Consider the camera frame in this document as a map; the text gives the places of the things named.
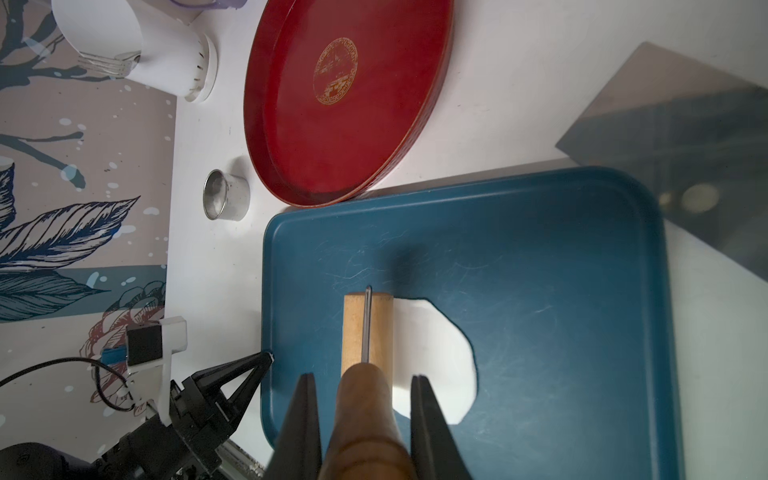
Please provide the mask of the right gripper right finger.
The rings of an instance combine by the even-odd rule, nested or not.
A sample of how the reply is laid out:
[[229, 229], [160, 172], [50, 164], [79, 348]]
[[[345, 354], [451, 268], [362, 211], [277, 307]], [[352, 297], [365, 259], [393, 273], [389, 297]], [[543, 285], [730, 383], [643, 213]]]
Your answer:
[[411, 381], [411, 459], [421, 480], [471, 479], [429, 379]]

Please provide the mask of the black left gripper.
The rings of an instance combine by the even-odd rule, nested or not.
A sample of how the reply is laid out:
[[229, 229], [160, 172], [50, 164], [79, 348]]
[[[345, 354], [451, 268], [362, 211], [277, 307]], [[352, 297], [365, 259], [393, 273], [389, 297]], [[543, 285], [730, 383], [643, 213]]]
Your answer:
[[166, 426], [147, 422], [149, 479], [207, 479], [222, 465], [219, 449], [240, 425], [258, 387], [274, 362], [269, 351], [195, 372], [171, 384]]

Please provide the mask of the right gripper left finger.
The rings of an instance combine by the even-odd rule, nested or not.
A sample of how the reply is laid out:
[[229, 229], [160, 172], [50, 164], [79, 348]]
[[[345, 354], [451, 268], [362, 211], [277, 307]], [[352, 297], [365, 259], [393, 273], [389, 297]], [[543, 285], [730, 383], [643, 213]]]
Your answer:
[[297, 382], [264, 478], [316, 480], [322, 461], [316, 384], [306, 373]]

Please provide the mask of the wooden rolling pin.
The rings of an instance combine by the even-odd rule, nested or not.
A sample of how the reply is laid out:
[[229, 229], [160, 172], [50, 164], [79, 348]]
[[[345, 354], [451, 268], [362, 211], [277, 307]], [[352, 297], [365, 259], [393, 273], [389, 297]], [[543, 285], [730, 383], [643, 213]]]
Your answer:
[[368, 286], [344, 297], [341, 377], [321, 479], [415, 479], [393, 403], [394, 303]]

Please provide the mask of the white dough piece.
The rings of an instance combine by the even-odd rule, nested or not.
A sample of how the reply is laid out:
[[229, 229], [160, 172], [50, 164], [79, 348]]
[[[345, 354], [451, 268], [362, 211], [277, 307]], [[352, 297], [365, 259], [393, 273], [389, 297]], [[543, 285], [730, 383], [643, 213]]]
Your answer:
[[464, 333], [424, 299], [393, 302], [393, 409], [411, 417], [411, 380], [424, 375], [449, 425], [460, 424], [478, 392], [474, 352]]

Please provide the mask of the teal plastic tray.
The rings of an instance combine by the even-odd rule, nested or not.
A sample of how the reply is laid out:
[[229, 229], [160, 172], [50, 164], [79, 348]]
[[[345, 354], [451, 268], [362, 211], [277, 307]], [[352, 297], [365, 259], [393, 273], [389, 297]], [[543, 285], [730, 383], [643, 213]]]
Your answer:
[[300, 375], [331, 435], [343, 298], [425, 299], [468, 338], [479, 393], [451, 430], [476, 479], [681, 479], [664, 225], [631, 177], [576, 168], [275, 216], [264, 235], [261, 420]]

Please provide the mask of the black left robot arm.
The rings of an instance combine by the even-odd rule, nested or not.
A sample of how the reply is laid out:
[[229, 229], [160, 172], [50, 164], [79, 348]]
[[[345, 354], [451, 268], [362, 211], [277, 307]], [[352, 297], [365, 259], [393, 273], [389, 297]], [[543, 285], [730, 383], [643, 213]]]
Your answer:
[[166, 425], [154, 415], [88, 462], [27, 442], [1, 450], [3, 479], [223, 479], [218, 449], [237, 430], [274, 361], [259, 352], [169, 383]]

